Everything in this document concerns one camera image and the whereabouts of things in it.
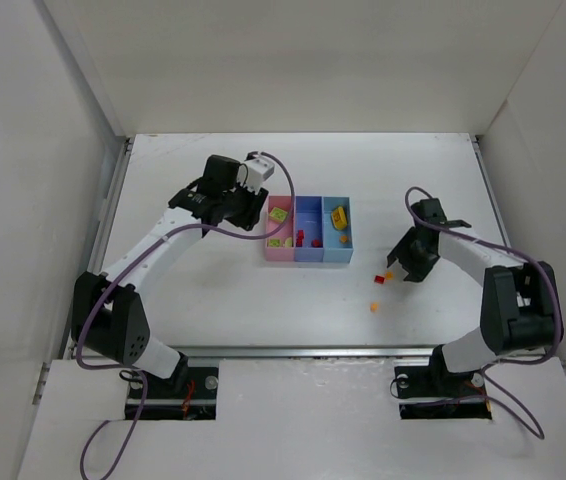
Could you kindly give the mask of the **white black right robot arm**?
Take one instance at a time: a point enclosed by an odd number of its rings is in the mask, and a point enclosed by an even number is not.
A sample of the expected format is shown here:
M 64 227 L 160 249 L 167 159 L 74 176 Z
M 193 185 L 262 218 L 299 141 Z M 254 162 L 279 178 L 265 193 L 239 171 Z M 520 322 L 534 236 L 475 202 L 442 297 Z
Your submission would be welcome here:
M 399 265 L 405 281 L 421 283 L 445 260 L 482 290 L 478 326 L 435 347 L 426 367 L 406 372 L 409 383 L 425 385 L 429 396 L 443 396 L 512 353 L 542 349 L 549 359 L 564 334 L 553 268 L 478 238 L 466 221 L 448 219 L 434 197 L 407 208 L 414 224 L 390 251 L 387 264 Z

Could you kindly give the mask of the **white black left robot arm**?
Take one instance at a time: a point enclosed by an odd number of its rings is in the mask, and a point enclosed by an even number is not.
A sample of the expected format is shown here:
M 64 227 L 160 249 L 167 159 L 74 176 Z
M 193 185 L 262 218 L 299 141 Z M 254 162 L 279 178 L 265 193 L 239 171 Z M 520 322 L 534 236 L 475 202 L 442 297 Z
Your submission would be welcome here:
M 75 282 L 71 338 L 130 369 L 140 370 L 178 392 L 186 382 L 185 354 L 152 334 L 143 305 L 149 288 L 176 260 L 219 224 L 244 231 L 258 223 L 273 161 L 251 153 L 246 160 L 210 156 L 203 174 L 178 191 L 148 234 L 101 273 Z

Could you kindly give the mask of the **pink plastic bin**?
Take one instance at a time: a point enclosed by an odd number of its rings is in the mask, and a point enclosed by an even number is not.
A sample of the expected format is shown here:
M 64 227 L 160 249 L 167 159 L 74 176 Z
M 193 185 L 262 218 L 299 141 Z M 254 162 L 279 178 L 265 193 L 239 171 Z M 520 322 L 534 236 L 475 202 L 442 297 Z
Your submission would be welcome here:
M 288 212 L 287 219 L 279 224 L 272 221 L 268 214 L 273 207 L 279 207 Z M 274 235 L 269 236 L 264 242 L 265 259 L 274 262 L 292 262 L 294 260 L 294 245 L 292 248 L 285 248 L 284 241 L 294 236 L 294 204 L 290 196 L 270 196 L 266 202 L 266 227 L 265 232 Z M 269 248 L 267 241 L 269 238 L 278 238 L 281 240 L 280 248 Z

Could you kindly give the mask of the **dark blue plastic bin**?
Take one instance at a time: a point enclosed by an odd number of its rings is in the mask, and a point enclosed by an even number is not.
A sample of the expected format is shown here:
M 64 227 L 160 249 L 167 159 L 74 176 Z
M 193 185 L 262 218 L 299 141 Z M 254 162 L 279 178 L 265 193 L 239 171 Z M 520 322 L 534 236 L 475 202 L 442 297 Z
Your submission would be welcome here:
M 304 238 L 297 237 L 297 231 L 304 230 Z M 303 246 L 294 248 L 297 262 L 321 263 L 323 248 L 323 198 L 321 196 L 297 196 L 295 199 L 294 240 L 303 239 Z M 318 239 L 322 246 L 313 248 L 311 243 Z

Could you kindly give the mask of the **light blue plastic bin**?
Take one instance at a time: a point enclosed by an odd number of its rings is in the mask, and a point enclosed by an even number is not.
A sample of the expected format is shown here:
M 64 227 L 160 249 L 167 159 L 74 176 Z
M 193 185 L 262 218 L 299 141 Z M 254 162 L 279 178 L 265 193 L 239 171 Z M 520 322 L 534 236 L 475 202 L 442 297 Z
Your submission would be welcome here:
M 343 206 L 347 213 L 348 226 L 343 231 L 337 231 L 330 218 L 331 212 L 337 207 Z M 347 235 L 350 241 L 346 244 L 340 242 L 340 237 Z M 325 263 L 349 264 L 354 251 L 352 234 L 352 213 L 350 199 L 348 197 L 324 196 L 323 197 L 323 248 Z

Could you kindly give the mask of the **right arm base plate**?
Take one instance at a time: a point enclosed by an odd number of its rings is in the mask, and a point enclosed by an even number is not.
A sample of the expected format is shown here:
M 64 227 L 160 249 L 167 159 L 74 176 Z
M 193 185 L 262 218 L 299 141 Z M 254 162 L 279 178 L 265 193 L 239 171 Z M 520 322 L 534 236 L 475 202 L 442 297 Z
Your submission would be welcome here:
M 425 365 L 397 365 L 391 390 L 402 420 L 491 420 L 479 371 L 435 373 Z

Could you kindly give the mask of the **aluminium front rail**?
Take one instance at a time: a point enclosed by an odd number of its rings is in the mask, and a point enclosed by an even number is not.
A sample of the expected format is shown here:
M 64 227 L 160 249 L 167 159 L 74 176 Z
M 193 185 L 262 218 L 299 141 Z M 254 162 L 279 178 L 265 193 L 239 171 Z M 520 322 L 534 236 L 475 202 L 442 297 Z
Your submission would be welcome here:
M 134 340 L 130 345 L 117 347 L 117 352 L 106 348 L 85 346 L 81 355 L 87 359 L 97 356 L 108 358 L 122 365 L 159 360 L 161 356 L 184 354 L 190 358 L 208 359 L 335 359 L 335 358 L 425 358 L 433 351 L 426 347 L 284 347 L 284 346 L 167 346 L 156 339 Z

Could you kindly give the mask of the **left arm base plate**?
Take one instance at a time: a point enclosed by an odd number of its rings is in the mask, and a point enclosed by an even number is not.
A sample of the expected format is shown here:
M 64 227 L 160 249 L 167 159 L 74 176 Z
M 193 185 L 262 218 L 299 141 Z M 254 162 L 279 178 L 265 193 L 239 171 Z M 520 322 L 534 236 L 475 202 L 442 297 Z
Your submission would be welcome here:
M 145 374 L 146 400 L 139 419 L 148 421 L 212 421 L 216 419 L 219 364 L 195 362 L 178 390 L 167 380 Z

